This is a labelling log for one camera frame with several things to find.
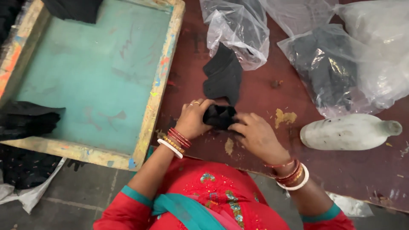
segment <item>clear plastic bag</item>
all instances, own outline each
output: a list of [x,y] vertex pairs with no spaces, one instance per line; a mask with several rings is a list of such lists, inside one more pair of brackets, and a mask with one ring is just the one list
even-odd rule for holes
[[265,10],[254,0],[200,0],[203,20],[209,24],[207,48],[213,56],[219,42],[235,51],[243,70],[267,62],[270,30]]
[[317,110],[325,118],[380,112],[358,88],[359,67],[368,63],[382,66],[380,56],[351,38],[342,25],[323,25],[277,45],[297,70]]
[[360,89],[378,108],[389,108],[409,94],[409,1],[377,0],[336,5],[354,39],[378,52],[386,66],[360,66]]
[[271,18],[292,37],[331,20],[338,0],[259,0]]

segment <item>hand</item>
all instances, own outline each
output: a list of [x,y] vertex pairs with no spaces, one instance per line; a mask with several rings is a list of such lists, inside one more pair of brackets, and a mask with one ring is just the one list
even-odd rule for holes
[[255,113],[238,113],[235,118],[239,123],[229,129],[244,135],[236,136],[246,149],[270,165],[285,164],[291,157],[278,142],[271,126]]
[[176,123],[176,131],[186,139],[191,140],[209,131],[212,127],[203,123],[203,115],[207,108],[214,104],[214,100],[193,100],[190,104],[184,104],[182,113]]

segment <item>white plastic bottle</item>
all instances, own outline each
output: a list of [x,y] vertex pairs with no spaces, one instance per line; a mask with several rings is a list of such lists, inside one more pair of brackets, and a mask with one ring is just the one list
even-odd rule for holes
[[382,121],[368,114],[351,114],[316,121],[301,129],[301,141],[319,150],[365,150],[402,133],[397,121]]

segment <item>red kurta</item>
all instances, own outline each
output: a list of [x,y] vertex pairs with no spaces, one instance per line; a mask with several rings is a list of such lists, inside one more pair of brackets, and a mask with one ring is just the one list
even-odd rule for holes
[[[185,226],[171,213],[151,216],[151,203],[135,191],[120,192],[94,230],[180,230]],[[174,159],[159,194],[198,195],[199,202],[219,212],[226,211],[245,230],[289,230],[284,220],[265,201],[246,173],[221,163],[191,158]],[[354,230],[342,211],[330,220],[304,223],[305,230]]]

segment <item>wooden frame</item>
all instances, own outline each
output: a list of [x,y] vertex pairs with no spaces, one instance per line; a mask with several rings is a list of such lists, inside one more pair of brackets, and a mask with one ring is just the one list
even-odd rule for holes
[[[131,171],[140,169],[145,160],[149,142],[151,141],[156,125],[156,116],[159,112],[176,48],[176,42],[182,26],[185,3],[182,0],[127,1],[157,8],[158,10],[167,11],[172,14],[133,155],[129,156],[78,143],[41,137],[9,140],[1,143],[117,169]],[[17,34],[14,36],[10,44],[10,49],[0,67],[0,106],[4,105],[15,92],[42,31],[46,28],[49,18],[50,14],[41,0],[34,0],[24,16],[22,23],[18,25]]]

